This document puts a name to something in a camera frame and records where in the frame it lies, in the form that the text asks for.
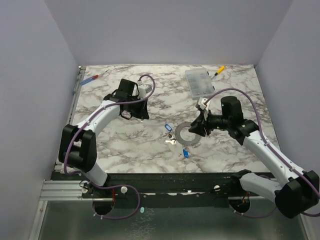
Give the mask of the blue keys bunch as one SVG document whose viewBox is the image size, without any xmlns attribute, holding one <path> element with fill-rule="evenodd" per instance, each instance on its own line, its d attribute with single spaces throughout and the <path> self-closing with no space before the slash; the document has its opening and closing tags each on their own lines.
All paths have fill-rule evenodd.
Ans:
<svg viewBox="0 0 320 240">
<path fill-rule="evenodd" d="M 164 128 L 166 130 L 166 133 L 163 134 L 163 137 L 168 137 L 170 140 L 175 139 L 173 128 L 169 124 L 165 124 Z"/>
</svg>

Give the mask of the silver key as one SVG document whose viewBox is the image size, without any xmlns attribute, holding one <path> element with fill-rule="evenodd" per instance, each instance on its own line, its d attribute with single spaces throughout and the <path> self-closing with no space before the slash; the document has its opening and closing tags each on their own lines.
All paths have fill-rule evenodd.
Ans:
<svg viewBox="0 0 320 240">
<path fill-rule="evenodd" d="M 165 140 L 166 143 L 175 145 L 176 144 L 176 140 Z"/>
</svg>

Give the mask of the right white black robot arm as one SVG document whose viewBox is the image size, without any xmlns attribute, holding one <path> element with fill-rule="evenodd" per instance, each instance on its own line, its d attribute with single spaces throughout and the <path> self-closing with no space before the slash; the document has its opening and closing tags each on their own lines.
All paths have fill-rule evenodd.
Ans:
<svg viewBox="0 0 320 240">
<path fill-rule="evenodd" d="M 320 200 L 320 177 L 313 170 L 306 172 L 275 148 L 254 121 L 244 118 L 241 102 L 235 96 L 223 97 L 220 102 L 222 114 L 212 114 L 209 100 L 201 97 L 196 104 L 199 116 L 191 123 L 189 132 L 205 137 L 213 130 L 227 131 L 275 177 L 272 181 L 242 170 L 230 182 L 230 191 L 236 196 L 251 192 L 264 197 L 290 219 L 316 206 Z"/>
</svg>

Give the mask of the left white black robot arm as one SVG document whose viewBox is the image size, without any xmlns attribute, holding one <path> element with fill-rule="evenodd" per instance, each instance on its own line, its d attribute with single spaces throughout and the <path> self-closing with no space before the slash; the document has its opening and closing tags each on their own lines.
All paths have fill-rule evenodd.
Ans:
<svg viewBox="0 0 320 240">
<path fill-rule="evenodd" d="M 100 106 L 83 121 L 67 124 L 62 130 L 58 160 L 63 163 L 63 171 L 73 168 L 91 181 L 97 196 L 106 197 L 111 190 L 108 174 L 97 163 L 97 136 L 114 119 L 129 113 L 131 118 L 149 119 L 148 98 L 155 91 L 155 84 L 143 83 L 141 79 L 133 82 L 121 79 L 119 86 L 107 94 Z"/>
</svg>

